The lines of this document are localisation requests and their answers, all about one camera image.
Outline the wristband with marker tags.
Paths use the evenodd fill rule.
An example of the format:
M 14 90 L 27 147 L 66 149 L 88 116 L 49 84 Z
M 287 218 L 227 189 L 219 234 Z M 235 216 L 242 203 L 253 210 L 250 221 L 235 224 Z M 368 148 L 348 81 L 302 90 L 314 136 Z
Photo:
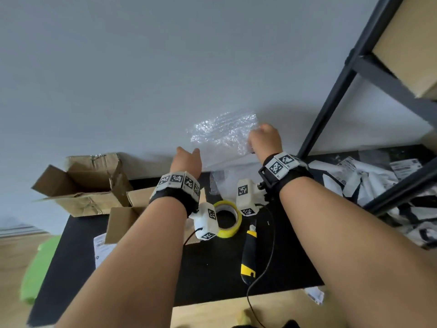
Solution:
M 267 202 L 279 198 L 281 189 L 294 179 L 300 177 L 314 179 L 304 161 L 286 152 L 268 156 L 258 173 L 262 178 L 258 188 L 266 191 L 264 198 Z
M 155 187 L 149 204 L 162 197 L 172 197 L 181 202 L 186 209 L 187 217 L 199 210 L 200 184 L 189 172 L 173 172 L 161 176 Z

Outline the right wristband with marker tags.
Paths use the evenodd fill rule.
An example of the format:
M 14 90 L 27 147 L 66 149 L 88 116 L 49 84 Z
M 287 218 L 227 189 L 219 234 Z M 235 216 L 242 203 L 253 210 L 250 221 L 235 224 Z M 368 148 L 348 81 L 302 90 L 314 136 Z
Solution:
M 300 177 L 314 179 L 304 161 L 286 152 L 268 156 L 258 173 L 262 178 L 258 188 L 266 191 L 264 198 L 267 202 L 279 198 L 281 189 L 294 179 Z

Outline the black metal shelf rack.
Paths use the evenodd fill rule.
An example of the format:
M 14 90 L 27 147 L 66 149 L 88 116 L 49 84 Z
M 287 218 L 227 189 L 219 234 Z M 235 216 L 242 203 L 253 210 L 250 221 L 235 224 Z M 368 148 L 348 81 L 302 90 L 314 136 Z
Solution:
M 298 156 L 300 158 L 305 159 L 309 155 L 357 74 L 420 116 L 434 128 L 437 128 L 437 100 L 415 98 L 401 81 L 392 72 L 388 71 L 388 68 L 383 66 L 380 61 L 377 61 L 374 56 L 371 56 L 371 50 L 404 3 L 404 0 L 378 1 L 299 149 Z M 436 185 L 437 157 L 370 201 L 364 206 L 364 210 L 376 216 L 385 214 L 388 210 L 410 201 L 418 194 Z

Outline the person's left forearm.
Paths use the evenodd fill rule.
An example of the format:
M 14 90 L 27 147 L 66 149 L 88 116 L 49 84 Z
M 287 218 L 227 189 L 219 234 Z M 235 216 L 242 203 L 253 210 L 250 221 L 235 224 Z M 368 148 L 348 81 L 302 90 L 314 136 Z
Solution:
M 56 328 L 169 328 L 187 212 L 153 201 L 92 273 Z

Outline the left wristband with marker tags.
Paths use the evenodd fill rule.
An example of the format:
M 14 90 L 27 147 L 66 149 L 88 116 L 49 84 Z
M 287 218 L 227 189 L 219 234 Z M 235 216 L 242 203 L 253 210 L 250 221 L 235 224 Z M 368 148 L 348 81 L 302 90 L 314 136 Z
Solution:
M 200 184 L 189 172 L 173 172 L 161 176 L 155 187 L 149 204 L 162 197 L 172 197 L 181 202 L 186 209 L 187 217 L 199 210 Z

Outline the green plastic object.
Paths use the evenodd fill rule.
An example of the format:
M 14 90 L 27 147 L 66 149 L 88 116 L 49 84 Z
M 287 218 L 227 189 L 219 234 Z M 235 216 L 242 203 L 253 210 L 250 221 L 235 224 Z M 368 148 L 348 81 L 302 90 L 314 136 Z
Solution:
M 35 303 L 60 239 L 60 235 L 52 236 L 38 246 L 21 282 L 19 296 L 22 303 Z

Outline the large open cardboard box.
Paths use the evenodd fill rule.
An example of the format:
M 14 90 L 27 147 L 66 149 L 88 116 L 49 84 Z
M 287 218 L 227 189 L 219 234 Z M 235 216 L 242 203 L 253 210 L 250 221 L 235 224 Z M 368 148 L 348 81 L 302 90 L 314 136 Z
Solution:
M 109 214 L 130 207 L 133 190 L 118 153 L 68 156 L 66 170 L 49 165 L 31 187 L 73 217 Z

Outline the small open cardboard box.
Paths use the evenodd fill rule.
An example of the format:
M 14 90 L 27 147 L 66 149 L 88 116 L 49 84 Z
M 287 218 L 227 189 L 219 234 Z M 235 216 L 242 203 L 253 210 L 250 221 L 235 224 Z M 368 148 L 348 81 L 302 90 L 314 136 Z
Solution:
M 130 227 L 134 225 L 136 220 L 149 205 L 150 197 L 155 188 L 156 187 L 148 187 L 130 191 L 127 193 L 127 197 L 131 206 L 111 208 L 104 241 L 105 244 L 117 244 L 123 238 Z M 199 203 L 203 202 L 206 202 L 204 188 L 200 190 Z M 193 220 L 186 219 L 184 232 L 182 236 L 179 236 L 176 239 L 178 239 L 182 245 L 194 230 Z

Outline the white printed paper sheet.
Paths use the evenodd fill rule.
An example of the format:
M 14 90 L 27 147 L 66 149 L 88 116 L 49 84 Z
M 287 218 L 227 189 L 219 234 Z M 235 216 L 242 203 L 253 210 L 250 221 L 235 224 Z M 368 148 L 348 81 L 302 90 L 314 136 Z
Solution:
M 112 250 L 116 247 L 117 244 L 106 244 L 106 234 L 103 233 L 99 236 L 96 236 L 93 240 L 94 244 L 94 260 L 95 260 L 95 269 L 97 269 L 101 263 L 107 258 L 107 256 L 112 252 Z

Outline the clear plastic bag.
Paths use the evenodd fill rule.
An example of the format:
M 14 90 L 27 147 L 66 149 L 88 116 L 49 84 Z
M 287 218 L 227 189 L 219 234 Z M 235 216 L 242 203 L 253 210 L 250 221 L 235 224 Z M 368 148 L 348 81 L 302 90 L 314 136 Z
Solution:
M 229 169 L 211 171 L 209 181 L 210 195 L 220 196 L 223 200 L 236 201 L 239 178 L 235 171 Z

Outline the small white label slip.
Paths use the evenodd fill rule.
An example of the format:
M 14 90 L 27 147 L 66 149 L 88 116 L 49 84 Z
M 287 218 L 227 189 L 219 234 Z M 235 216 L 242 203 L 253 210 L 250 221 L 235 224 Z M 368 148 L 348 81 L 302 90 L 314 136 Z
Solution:
M 303 289 L 305 294 L 310 297 L 317 305 L 322 305 L 325 298 L 325 293 L 320 287 L 307 287 Z

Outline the clear bubble wrap sheet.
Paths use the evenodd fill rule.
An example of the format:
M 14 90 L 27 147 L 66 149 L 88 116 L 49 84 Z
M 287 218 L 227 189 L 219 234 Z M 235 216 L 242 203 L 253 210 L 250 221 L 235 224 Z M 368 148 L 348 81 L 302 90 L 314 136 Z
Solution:
M 187 128 L 190 142 L 207 156 L 241 157 L 252 153 L 249 133 L 259 127 L 249 110 L 227 112 Z

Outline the pile of white mailer bags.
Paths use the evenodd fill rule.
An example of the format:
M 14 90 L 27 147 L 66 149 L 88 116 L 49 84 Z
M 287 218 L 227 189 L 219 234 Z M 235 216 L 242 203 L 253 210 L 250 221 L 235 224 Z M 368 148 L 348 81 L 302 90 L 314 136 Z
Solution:
M 437 249 L 437 155 L 423 145 L 309 156 L 316 181 Z

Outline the person's right hand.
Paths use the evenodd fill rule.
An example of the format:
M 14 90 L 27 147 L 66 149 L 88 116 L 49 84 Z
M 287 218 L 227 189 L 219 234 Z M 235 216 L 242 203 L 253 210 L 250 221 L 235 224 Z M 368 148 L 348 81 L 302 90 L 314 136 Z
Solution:
M 283 152 L 281 136 L 278 130 L 268 123 L 260 124 L 257 129 L 260 129 L 260 150 L 255 154 L 261 164 L 271 156 Z

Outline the person's left hand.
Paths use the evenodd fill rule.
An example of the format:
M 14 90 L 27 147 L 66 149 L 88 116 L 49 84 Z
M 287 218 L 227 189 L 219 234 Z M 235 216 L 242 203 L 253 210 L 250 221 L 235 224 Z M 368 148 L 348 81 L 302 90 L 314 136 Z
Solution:
M 175 156 L 173 157 L 172 164 L 170 166 L 170 172 L 188 172 L 195 179 L 199 179 L 202 171 L 201 161 L 192 161 L 191 153 L 182 147 L 177 147 Z

